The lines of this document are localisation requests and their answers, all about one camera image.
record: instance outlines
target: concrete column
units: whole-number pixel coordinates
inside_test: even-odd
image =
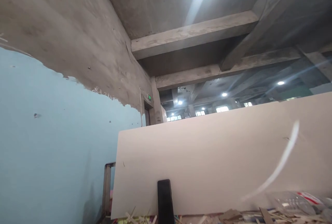
[[[257,105],[261,105],[261,104],[269,103],[269,102],[270,102],[270,100],[269,100],[269,98],[267,98],[267,97],[264,97],[264,98],[258,98],[258,99],[255,100],[255,103],[256,103]]]
[[[229,98],[227,100],[227,104],[231,107],[232,110],[241,108],[240,104],[238,102],[236,102],[236,100],[234,98]]]
[[[269,98],[273,98],[275,101],[282,101],[283,100],[276,89],[273,89],[270,92],[268,92],[267,96]]]
[[[156,78],[151,77],[151,86],[152,86],[152,97],[153,97],[153,116],[151,118],[151,124],[161,124],[163,123],[162,115],[162,105],[160,103],[159,91],[157,89]]]
[[[193,105],[188,105],[188,110],[190,113],[190,117],[196,117],[195,108]]]
[[[217,113],[217,103],[216,102],[214,102],[213,104],[212,104],[212,113]]]

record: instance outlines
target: concrete beam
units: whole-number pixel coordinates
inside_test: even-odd
[[[201,91],[202,91],[205,84],[206,84],[206,82],[200,82],[200,83],[195,84],[194,89],[191,91],[190,96],[189,96],[189,102],[190,103],[195,101],[198,94],[201,93]]]
[[[151,77],[151,87],[152,87],[152,97],[153,97],[153,111],[152,116],[150,115],[151,124],[162,124],[163,115],[162,115],[162,105],[160,103],[159,91],[156,85],[156,78]]]
[[[296,0],[267,0],[263,4],[263,12],[256,27],[237,45],[225,59],[220,62],[221,71],[231,70],[235,64],[241,62],[241,58],[247,51],[259,41],[264,33],[276,22],[276,20]]]
[[[173,103],[174,105],[177,104],[178,101],[178,93],[177,93],[178,87],[172,89],[172,97],[173,97]]]
[[[236,98],[248,97],[250,95],[257,94],[257,93],[262,94],[262,93],[266,92],[267,90],[269,90],[268,87],[256,87],[256,88],[247,89],[247,90],[237,94]]]
[[[319,49],[320,53],[326,53],[326,52],[331,52],[331,51],[332,51],[332,43],[327,44],[326,46]]]
[[[196,117],[196,112],[195,112],[195,108],[193,105],[188,105],[188,110],[190,113],[190,117]]]
[[[209,65],[200,68],[194,68],[183,72],[177,72],[156,77],[157,88],[159,91],[174,87],[206,82],[209,80],[232,76],[241,73],[244,70],[272,65],[280,62],[287,62],[301,58],[298,50],[286,48],[267,52],[263,54],[244,57],[231,70],[222,72],[219,66]]]
[[[137,60],[249,33],[258,17],[252,11],[224,16],[131,41]]]
[[[256,84],[258,81],[262,81],[262,80],[266,79],[266,77],[268,77],[271,73],[275,72],[276,69],[277,68],[270,68],[267,71],[266,70],[259,71],[258,73],[254,74],[253,76],[248,78],[245,82],[241,83],[236,88],[231,90],[228,93],[228,97],[233,98],[234,96],[236,96],[237,94],[239,94],[243,90],[245,90],[245,89],[249,88],[250,86],[253,86],[254,84]]]
[[[304,55],[332,82],[332,64],[319,52],[304,53]]]

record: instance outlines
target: white panel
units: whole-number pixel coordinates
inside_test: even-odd
[[[297,143],[267,191],[332,193],[329,102],[332,93],[120,132],[112,218],[134,207],[135,215],[157,214],[157,181],[162,179],[171,181],[176,215],[269,207],[265,193],[245,202],[241,198],[272,174],[296,119]],[[314,114],[316,104],[324,119]]]

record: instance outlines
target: black phone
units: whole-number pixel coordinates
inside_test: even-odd
[[[158,181],[158,224],[174,224],[170,180]]]

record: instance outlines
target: wood scrap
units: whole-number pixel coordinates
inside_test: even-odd
[[[290,219],[290,218],[287,218],[287,217],[284,217],[284,216],[282,216],[282,215],[276,215],[276,214],[270,214],[270,216],[273,216],[273,217],[276,217],[276,218],[279,218],[279,219],[283,219],[283,220],[285,220],[285,221],[288,221],[288,222],[291,222],[292,223],[292,219]]]
[[[202,224],[206,218],[207,218],[207,216],[203,215],[203,217],[200,219],[200,221],[197,224]]]
[[[265,208],[259,208],[266,224],[274,224],[269,212]]]
[[[157,216],[155,215],[155,218],[153,219],[152,224],[155,224],[155,223],[156,223],[156,220],[157,220]]]
[[[242,217],[242,214],[237,210],[227,210],[223,215],[219,216],[219,220],[224,222],[224,220],[235,220]]]

